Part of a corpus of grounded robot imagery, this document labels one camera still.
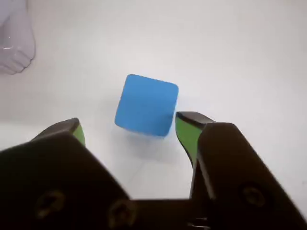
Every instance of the blue cube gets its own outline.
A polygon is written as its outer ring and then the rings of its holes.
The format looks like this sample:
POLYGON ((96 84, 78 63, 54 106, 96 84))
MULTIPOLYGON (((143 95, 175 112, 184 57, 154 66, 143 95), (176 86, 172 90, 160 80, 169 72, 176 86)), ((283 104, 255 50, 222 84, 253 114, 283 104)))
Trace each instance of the blue cube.
POLYGON ((177 97, 175 84, 130 74, 115 124, 130 131, 164 137, 172 125, 177 97))

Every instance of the white table surface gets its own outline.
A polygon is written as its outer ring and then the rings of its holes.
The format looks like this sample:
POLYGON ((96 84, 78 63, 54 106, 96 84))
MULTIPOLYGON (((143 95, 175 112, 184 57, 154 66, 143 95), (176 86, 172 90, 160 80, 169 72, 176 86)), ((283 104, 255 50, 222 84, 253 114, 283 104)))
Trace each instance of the white table surface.
POLYGON ((305 0, 30 0, 36 58, 0 76, 0 149, 78 117, 87 147, 133 198, 188 197, 174 126, 114 124, 128 74, 175 83, 177 110, 236 124, 307 216, 305 0))

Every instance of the screw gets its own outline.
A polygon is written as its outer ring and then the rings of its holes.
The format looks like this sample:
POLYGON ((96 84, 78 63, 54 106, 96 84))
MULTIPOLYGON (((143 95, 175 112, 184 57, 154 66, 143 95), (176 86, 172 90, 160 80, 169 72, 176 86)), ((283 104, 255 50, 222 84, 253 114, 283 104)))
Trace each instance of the screw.
POLYGON ((136 219, 136 208, 131 200, 118 200, 110 208, 108 225, 111 229, 130 227, 136 219))
POLYGON ((36 218, 44 219, 53 212, 61 211, 64 202, 65 195, 59 190, 44 193, 36 203, 36 218))
POLYGON ((263 193, 254 186, 245 186, 242 189, 242 195, 244 200, 254 207, 263 207, 266 204, 263 193))

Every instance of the robotic arm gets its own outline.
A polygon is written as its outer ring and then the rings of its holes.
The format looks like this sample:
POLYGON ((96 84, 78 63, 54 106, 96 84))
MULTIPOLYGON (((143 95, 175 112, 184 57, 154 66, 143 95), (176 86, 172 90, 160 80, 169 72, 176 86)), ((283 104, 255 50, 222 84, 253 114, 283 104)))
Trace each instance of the robotic arm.
POLYGON ((189 199, 131 200, 85 147, 77 118, 0 153, 0 216, 10 229, 306 230, 299 211, 230 123, 177 112, 193 167, 189 199))

